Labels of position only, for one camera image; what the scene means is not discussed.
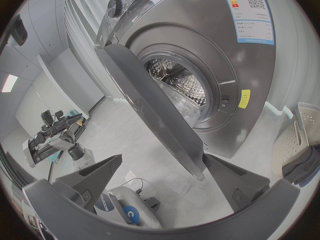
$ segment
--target yellow warning sticker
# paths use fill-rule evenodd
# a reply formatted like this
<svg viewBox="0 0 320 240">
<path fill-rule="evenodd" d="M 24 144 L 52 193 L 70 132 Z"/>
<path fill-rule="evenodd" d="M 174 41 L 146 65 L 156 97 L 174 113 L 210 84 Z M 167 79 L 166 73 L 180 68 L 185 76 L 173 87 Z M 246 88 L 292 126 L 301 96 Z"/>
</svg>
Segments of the yellow warning sticker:
<svg viewBox="0 0 320 240">
<path fill-rule="evenodd" d="M 239 103 L 239 108 L 245 109 L 249 103 L 250 90 L 242 90 L 241 101 Z"/>
</svg>

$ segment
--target energy label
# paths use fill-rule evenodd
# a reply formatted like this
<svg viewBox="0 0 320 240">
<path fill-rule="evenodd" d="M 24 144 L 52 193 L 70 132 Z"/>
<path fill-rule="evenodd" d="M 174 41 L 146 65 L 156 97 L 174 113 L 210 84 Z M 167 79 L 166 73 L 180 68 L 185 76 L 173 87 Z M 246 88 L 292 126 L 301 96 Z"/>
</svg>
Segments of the energy label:
<svg viewBox="0 0 320 240">
<path fill-rule="evenodd" d="M 227 0 L 238 43 L 274 45 L 270 12 L 265 0 Z"/>
</svg>

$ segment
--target ceiling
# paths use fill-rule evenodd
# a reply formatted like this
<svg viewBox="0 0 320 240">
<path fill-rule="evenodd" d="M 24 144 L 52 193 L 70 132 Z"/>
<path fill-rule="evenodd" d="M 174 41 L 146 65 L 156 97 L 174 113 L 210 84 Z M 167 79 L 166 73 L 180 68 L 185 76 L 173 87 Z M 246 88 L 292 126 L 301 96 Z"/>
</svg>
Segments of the ceiling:
<svg viewBox="0 0 320 240">
<path fill-rule="evenodd" d="M 24 94 L 41 73 L 41 54 L 50 63 L 68 49 L 65 0 L 28 0 L 19 10 L 28 38 L 21 47 L 6 46 L 0 55 L 0 90 L 9 74 L 18 77 L 11 92 L 0 93 L 0 142 L 20 126 L 15 114 Z"/>
</svg>

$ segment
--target vertical blinds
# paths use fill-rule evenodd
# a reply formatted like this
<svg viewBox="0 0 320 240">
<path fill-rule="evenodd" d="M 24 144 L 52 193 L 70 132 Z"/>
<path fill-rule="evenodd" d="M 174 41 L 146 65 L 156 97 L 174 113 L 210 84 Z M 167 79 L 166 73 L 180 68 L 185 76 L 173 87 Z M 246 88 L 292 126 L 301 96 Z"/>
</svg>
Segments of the vertical blinds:
<svg viewBox="0 0 320 240">
<path fill-rule="evenodd" d="M 66 0 L 65 24 L 70 49 L 105 96 L 123 98 L 94 51 L 100 23 L 109 0 Z"/>
</svg>

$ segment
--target brand logo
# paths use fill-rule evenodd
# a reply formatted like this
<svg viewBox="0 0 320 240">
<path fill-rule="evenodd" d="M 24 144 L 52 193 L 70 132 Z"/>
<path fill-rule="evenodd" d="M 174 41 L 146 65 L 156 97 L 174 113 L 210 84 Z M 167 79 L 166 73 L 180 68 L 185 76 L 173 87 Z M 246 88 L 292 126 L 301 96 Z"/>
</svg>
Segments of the brand logo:
<svg viewBox="0 0 320 240">
<path fill-rule="evenodd" d="M 123 207 L 124 212 L 129 216 L 133 223 L 137 224 L 139 222 L 139 212 L 133 206 L 125 206 Z"/>
<path fill-rule="evenodd" d="M 112 211 L 115 207 L 112 204 L 110 198 L 106 194 L 101 194 L 100 198 L 96 202 L 95 206 L 102 211 Z"/>
</svg>

